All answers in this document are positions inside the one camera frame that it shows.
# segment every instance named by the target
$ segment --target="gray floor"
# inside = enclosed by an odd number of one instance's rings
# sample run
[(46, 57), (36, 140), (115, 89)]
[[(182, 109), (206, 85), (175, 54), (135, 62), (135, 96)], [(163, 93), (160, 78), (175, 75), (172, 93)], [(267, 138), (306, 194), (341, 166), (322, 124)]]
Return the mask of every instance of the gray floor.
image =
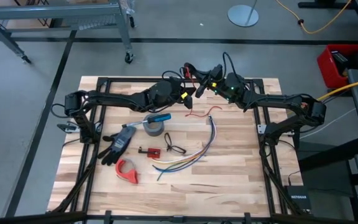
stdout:
[[(150, 0), (138, 1), (132, 37), (228, 38), (228, 39), (293, 39), (293, 40), (358, 40), (358, 19), (346, 11), (330, 28), (318, 35), (306, 35), (296, 19), (275, 1), (259, 1), (260, 21), (254, 27), (240, 28), (226, 17), (235, 4), (251, 0)], [(314, 30), (337, 12), (336, 10), (298, 9), (296, 2), (282, 1), (301, 14), (309, 30)], [(14, 36), (67, 37), (68, 32), (16, 33)], [(78, 37), (117, 37), (116, 30), (86, 30)], [(0, 216), (9, 200), (12, 186), (21, 168), (36, 122), (63, 53), (64, 43), (20, 42), (33, 65), (21, 64), (0, 43)], [(316, 62), (324, 46), (294, 45), (230, 45), (230, 44), (133, 44), (136, 58), (124, 63), (122, 44), (74, 43), (55, 98), (62, 103), (67, 93), (78, 88), (81, 76), (158, 75), (177, 70), (184, 62), (199, 69), (210, 69), (221, 62), (227, 51), (238, 73), (245, 77), (277, 77), (286, 94), (309, 93), (319, 97), (326, 91)], [(326, 123), (354, 108), (350, 98), (329, 103)], [(56, 128), (61, 119), (50, 116), (30, 172), (17, 215), (43, 213), (60, 158), (64, 133)], [(305, 138), (307, 142), (339, 145), (358, 137), (355, 112), (330, 125), (320, 133)], [(305, 184), (316, 189), (338, 189), (345, 186), (344, 164), (335, 164), (303, 175)], [(317, 216), (351, 219), (349, 200), (344, 195), (311, 192)]]

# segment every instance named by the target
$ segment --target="yellow label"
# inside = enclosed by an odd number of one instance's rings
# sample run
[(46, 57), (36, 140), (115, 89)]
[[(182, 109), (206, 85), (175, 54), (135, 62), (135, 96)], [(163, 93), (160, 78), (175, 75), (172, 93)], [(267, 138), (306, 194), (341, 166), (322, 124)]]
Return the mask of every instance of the yellow label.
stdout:
[(184, 93), (181, 95), (181, 98), (184, 99), (184, 98), (186, 98), (187, 95), (188, 95), (187, 93)]

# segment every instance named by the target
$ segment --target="red box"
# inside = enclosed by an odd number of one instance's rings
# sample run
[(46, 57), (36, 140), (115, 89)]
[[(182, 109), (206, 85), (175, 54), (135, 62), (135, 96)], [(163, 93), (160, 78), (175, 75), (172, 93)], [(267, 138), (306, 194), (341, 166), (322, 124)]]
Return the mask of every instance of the red box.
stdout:
[(328, 88), (340, 88), (347, 85), (347, 77), (343, 77), (336, 69), (331, 52), (337, 50), (345, 57), (358, 53), (358, 45), (332, 44), (327, 45), (324, 52), (317, 58), (318, 67)]

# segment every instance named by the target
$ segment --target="yellow wire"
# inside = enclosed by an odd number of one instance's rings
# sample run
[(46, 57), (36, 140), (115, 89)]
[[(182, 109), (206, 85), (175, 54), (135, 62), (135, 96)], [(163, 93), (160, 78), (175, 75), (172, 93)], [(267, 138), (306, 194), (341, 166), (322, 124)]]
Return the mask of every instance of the yellow wire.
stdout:
[[(290, 13), (292, 13), (297, 19), (298, 21), (300, 20), (299, 16), (293, 12), (291, 9), (287, 8), (286, 6), (284, 6), (279, 0), (276, 0), (277, 3), (279, 3), (284, 9), (286, 9), (287, 11), (289, 11)], [(346, 5), (339, 11), (338, 14), (336, 14), (336, 16), (331, 19), (325, 26), (323, 26), (322, 28), (316, 30), (316, 31), (313, 31), (313, 32), (310, 32), (308, 31), (305, 26), (303, 25), (303, 23), (301, 23), (301, 27), (302, 29), (307, 33), (307, 34), (317, 34), (318, 32), (322, 31), (323, 29), (327, 28), (329, 25), (331, 25), (341, 14), (342, 12), (346, 9), (346, 7), (352, 2), (352, 0), (348, 0), (348, 2), (346, 3)]]
[(340, 88), (338, 88), (338, 89), (336, 89), (336, 90), (334, 90), (334, 91), (331, 91), (331, 92), (325, 94), (324, 96), (320, 96), (319, 98), (317, 98), (317, 100), (318, 100), (318, 101), (321, 101), (321, 100), (323, 100), (323, 99), (325, 99), (325, 98), (331, 96), (332, 94), (335, 94), (335, 93), (337, 93), (337, 92), (339, 92), (339, 91), (342, 91), (342, 90), (345, 90), (345, 89), (347, 89), (347, 88), (351, 88), (351, 87), (354, 87), (354, 86), (357, 86), (357, 85), (358, 85), (358, 82), (357, 82), (357, 83), (352, 83), (352, 84), (346, 85), (346, 86), (344, 86), (344, 87), (340, 87)]

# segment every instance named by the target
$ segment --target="cart wheel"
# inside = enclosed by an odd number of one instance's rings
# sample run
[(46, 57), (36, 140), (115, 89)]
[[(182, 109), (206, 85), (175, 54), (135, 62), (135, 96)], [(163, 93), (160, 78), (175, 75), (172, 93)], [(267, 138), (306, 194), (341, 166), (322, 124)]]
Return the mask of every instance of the cart wheel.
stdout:
[(129, 24), (131, 25), (132, 28), (135, 28), (135, 21), (132, 16), (129, 18)]
[(125, 55), (125, 62), (126, 63), (131, 63), (133, 61), (133, 59), (134, 59), (134, 54), (127, 53)]
[(30, 61), (30, 59), (29, 59), (27, 56), (23, 56), (23, 57), (22, 57), (22, 60), (23, 60), (24, 63), (31, 64), (31, 61)]

